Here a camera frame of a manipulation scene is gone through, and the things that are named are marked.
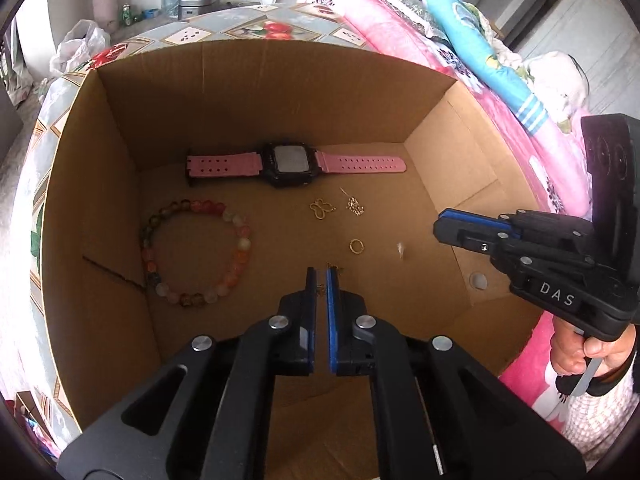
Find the smartwatch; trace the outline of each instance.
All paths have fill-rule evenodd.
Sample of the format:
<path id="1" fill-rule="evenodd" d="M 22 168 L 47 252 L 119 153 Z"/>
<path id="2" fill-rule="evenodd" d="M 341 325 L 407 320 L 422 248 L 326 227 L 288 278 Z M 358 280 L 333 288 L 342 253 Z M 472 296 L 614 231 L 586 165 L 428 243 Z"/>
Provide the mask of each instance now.
<path id="1" fill-rule="evenodd" d="M 332 155 L 300 142 L 267 144 L 236 155 L 187 156 L 187 177 L 260 176 L 272 186 L 302 186 L 323 173 L 403 173 L 398 156 Z"/>

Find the screw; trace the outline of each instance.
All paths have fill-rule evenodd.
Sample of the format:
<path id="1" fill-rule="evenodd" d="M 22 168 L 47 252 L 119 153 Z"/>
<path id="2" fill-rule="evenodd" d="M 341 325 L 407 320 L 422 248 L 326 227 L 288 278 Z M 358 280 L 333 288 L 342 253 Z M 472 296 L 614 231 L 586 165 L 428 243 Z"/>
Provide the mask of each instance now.
<path id="1" fill-rule="evenodd" d="M 272 316 L 269 318 L 269 326 L 274 330 L 286 328 L 289 325 L 287 316 Z"/>
<path id="2" fill-rule="evenodd" d="M 376 318 L 373 316 L 358 316 L 356 325 L 360 328 L 373 328 L 376 325 Z"/>
<path id="3" fill-rule="evenodd" d="M 191 341 L 191 348 L 193 348 L 196 352 L 203 352 L 205 350 L 209 350 L 213 345 L 213 341 L 208 335 L 199 335 L 193 338 Z"/>
<path id="4" fill-rule="evenodd" d="M 451 348 L 453 347 L 453 341 L 445 335 L 434 337 L 433 341 L 431 341 L 431 344 L 436 350 L 440 350 L 441 352 L 451 350 Z"/>

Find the hand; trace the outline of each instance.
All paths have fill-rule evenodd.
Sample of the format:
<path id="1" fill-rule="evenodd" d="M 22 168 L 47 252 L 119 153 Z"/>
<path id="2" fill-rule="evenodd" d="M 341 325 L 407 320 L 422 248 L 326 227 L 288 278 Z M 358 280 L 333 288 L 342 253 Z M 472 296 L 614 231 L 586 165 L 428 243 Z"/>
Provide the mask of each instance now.
<path id="1" fill-rule="evenodd" d="M 605 343 L 590 337 L 585 340 L 574 332 L 574 326 L 554 316 L 556 333 L 551 338 L 551 365 L 558 375 L 582 374 L 587 366 L 585 357 L 602 357 L 596 377 L 620 368 L 634 349 L 636 327 L 629 325 L 620 339 Z"/>

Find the pink watch strap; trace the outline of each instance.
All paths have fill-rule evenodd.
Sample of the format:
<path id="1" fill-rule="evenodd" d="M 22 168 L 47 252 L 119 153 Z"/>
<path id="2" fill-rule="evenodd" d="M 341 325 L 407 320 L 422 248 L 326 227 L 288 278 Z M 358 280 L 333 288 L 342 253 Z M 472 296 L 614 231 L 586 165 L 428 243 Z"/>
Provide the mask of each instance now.
<path id="1" fill-rule="evenodd" d="M 403 173 L 406 164 L 399 156 L 332 155 L 316 152 L 323 173 Z"/>
<path id="2" fill-rule="evenodd" d="M 187 173 L 192 178 L 215 176 L 256 176 L 262 159 L 255 152 L 239 155 L 193 155 L 187 157 Z"/>

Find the watch face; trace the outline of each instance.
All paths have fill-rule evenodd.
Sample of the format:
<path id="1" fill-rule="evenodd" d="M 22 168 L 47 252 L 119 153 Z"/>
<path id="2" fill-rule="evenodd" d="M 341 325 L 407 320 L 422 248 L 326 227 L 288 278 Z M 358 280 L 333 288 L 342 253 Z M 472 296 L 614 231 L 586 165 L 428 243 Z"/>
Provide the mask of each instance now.
<path id="1" fill-rule="evenodd" d="M 306 150 L 302 146 L 276 146 L 273 149 L 276 170 L 280 173 L 304 173 L 309 171 Z"/>

